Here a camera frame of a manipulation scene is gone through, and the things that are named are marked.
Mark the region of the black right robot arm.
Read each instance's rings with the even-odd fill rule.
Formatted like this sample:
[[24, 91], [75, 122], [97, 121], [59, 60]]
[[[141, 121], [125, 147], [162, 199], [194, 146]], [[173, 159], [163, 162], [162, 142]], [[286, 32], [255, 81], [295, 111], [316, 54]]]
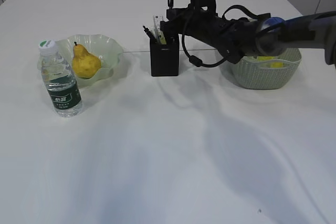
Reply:
[[223, 62], [238, 63], [244, 56], [279, 56], [288, 48], [323, 49], [327, 65], [335, 64], [335, 12], [324, 12], [284, 20], [269, 13], [255, 15], [241, 5], [233, 5], [246, 17], [228, 20], [201, 9], [168, 9], [167, 21], [160, 23], [165, 37], [190, 36], [213, 48], [222, 59], [205, 64], [187, 53], [196, 67], [213, 68]]

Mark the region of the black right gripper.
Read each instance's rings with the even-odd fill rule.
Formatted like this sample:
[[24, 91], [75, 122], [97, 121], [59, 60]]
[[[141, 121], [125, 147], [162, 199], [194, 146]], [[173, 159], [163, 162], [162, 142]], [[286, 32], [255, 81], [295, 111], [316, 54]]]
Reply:
[[208, 37], [210, 23], [218, 17], [216, 12], [193, 8], [172, 8], [166, 10], [167, 21], [160, 22], [164, 35], [185, 35], [193, 38]]

